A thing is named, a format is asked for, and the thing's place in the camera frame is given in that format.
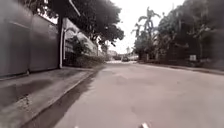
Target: overcast sky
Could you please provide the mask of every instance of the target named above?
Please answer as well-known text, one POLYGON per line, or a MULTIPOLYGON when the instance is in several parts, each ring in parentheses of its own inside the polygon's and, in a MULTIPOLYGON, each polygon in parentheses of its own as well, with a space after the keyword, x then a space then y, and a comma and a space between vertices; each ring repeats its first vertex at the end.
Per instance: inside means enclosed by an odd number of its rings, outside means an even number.
MULTIPOLYGON (((173 7, 180 5, 184 0, 111 0, 122 11, 120 13, 120 19, 122 23, 119 23, 119 27, 125 32, 125 38, 122 41, 116 42, 116 47, 110 46, 110 50, 115 50, 118 53, 126 53, 126 48, 132 48, 134 46, 135 34, 131 34, 134 29, 135 23, 142 15, 146 15, 147 7, 153 9, 156 13, 162 15, 169 13, 173 7)), ((155 18, 154 24, 158 25, 160 19, 155 18)))

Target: roadside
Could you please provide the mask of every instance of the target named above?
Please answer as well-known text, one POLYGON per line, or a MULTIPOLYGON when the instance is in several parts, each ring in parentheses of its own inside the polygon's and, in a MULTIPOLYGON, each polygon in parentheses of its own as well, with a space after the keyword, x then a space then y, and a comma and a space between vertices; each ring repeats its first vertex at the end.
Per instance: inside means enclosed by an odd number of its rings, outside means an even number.
POLYGON ((101 68, 102 65, 88 70, 63 68, 1 81, 0 127, 25 127, 101 68))
POLYGON ((153 64, 153 63, 144 63, 144 62, 138 62, 138 63, 139 64, 144 64, 144 65, 151 65, 151 66, 158 66, 158 67, 166 67, 166 68, 174 68, 174 69, 183 69, 183 70, 188 70, 188 71, 195 71, 195 72, 201 72, 201 73, 209 73, 209 74, 215 74, 215 75, 224 75, 224 71, 214 70, 214 69, 192 68, 192 67, 185 67, 185 66, 173 66, 173 65, 153 64))

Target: road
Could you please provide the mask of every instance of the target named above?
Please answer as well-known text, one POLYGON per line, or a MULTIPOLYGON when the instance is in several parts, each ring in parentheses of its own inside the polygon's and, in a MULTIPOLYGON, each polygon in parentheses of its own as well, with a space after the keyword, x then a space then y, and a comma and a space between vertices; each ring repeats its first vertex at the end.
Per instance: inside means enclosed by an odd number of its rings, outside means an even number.
POLYGON ((224 76, 111 63, 55 128, 223 128, 224 76))

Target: parked car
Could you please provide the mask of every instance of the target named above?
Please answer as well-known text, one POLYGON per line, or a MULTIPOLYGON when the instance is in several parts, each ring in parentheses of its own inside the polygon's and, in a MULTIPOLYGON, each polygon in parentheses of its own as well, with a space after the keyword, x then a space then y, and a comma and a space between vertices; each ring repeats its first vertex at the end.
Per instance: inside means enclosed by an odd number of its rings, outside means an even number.
POLYGON ((128 59, 128 57, 123 57, 121 61, 122 62, 129 62, 129 59, 128 59))

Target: fence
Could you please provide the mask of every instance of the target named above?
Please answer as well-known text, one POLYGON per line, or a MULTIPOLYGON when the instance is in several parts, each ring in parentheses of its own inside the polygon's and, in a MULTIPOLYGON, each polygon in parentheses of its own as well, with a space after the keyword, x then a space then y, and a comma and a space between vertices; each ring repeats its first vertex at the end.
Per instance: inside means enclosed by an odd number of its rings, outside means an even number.
POLYGON ((0 0, 0 77, 59 66, 57 28, 15 0, 0 0))

